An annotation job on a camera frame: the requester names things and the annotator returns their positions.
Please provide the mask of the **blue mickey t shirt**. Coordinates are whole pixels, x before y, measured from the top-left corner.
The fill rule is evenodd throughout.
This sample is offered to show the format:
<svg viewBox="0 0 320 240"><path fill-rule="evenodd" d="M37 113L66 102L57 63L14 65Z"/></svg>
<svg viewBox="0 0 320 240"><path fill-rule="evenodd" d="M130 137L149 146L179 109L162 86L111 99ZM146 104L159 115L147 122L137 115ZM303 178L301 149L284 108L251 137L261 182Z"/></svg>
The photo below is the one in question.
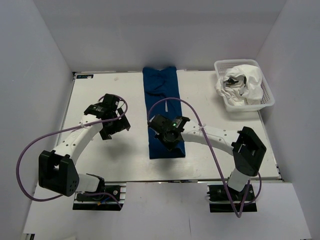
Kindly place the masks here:
<svg viewBox="0 0 320 240"><path fill-rule="evenodd" d="M165 98L180 98L177 68L170 66L162 70L144 67L143 87L147 113L150 117L160 114L170 120L182 115L181 103L176 100L163 101L152 107L156 102ZM169 151L155 138L156 133L148 129L148 150L150 159L173 159L186 156L185 144L180 142L177 148Z"/></svg>

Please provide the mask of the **white t shirt black print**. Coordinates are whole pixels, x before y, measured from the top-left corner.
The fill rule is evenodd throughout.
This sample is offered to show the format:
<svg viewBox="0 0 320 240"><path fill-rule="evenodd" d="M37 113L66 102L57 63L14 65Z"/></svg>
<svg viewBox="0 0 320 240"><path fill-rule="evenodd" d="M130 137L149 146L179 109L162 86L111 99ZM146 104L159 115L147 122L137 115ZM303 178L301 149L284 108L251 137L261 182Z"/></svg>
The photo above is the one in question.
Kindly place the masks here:
<svg viewBox="0 0 320 240"><path fill-rule="evenodd" d="M247 78L245 75L227 75L226 78L219 77L215 90L221 97L225 98L231 106L245 106L246 98L243 94L246 90Z"/></svg>

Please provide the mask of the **white t shirt red print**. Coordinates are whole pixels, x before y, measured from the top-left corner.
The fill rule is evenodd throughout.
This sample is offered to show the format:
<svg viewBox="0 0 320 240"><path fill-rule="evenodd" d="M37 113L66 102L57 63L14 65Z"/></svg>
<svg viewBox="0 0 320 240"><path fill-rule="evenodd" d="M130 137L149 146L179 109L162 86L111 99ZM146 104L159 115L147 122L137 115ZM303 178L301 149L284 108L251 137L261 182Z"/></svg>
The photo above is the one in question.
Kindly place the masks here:
<svg viewBox="0 0 320 240"><path fill-rule="evenodd" d="M246 88L242 95L246 100L245 105L259 104L263 97L263 90L261 87L262 72L260 68L247 64L234 66L226 71L224 78L226 79L227 76L239 75L245 75L246 77Z"/></svg>

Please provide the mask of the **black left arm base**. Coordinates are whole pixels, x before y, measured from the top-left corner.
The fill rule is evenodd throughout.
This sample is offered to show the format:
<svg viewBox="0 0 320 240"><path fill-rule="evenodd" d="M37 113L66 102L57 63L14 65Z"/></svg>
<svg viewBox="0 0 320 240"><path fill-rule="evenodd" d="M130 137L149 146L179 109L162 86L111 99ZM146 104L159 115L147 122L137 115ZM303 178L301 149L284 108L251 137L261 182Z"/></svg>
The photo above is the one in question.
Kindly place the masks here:
<svg viewBox="0 0 320 240"><path fill-rule="evenodd" d="M126 198L126 183L105 183L98 195L76 193L72 209L75 211L117 211L119 212Z"/></svg>

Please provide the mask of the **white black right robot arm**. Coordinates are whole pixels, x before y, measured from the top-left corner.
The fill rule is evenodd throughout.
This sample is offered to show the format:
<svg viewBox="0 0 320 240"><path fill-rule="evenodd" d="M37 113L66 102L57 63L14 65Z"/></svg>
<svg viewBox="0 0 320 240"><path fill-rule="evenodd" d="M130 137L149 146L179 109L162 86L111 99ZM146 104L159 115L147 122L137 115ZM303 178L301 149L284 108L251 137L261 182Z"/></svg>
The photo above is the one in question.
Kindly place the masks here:
<svg viewBox="0 0 320 240"><path fill-rule="evenodd" d="M233 156L235 168L227 186L241 192L248 180L256 177L267 151L255 131L244 126L241 130L225 130L199 123L184 116L170 120L160 114L148 122L148 128L155 132L155 138L169 151L177 150L182 142L206 145L222 150Z"/></svg>

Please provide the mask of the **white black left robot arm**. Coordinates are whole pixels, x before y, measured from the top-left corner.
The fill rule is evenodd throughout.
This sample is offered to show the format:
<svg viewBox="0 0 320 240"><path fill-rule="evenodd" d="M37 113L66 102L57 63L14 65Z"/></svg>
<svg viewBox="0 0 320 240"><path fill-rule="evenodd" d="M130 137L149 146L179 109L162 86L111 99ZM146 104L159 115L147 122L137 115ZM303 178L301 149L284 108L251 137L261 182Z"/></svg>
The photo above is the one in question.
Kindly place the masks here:
<svg viewBox="0 0 320 240"><path fill-rule="evenodd" d="M99 194L104 192L105 180L94 174L80 174L76 163L90 141L99 134L102 140L129 130L131 125L119 103L118 95L105 94L102 101L91 104L78 125L53 150L44 150L38 158L38 184L63 196L74 193Z"/></svg>

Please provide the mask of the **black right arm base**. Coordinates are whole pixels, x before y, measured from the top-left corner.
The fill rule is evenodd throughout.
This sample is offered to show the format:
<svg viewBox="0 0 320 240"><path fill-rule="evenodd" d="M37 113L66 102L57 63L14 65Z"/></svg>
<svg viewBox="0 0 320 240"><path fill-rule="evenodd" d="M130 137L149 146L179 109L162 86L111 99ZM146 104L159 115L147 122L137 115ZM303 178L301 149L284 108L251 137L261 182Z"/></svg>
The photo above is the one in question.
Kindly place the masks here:
<svg viewBox="0 0 320 240"><path fill-rule="evenodd" d="M243 197L246 193L246 186L241 192L237 192L229 188L231 199L235 205L236 210L239 212L242 204ZM211 213L233 213L233 208L228 199L226 190L222 184L208 184L206 198L209 202L209 210ZM242 212L254 213L257 212L256 195L252 184L248 188L248 193L245 198Z"/></svg>

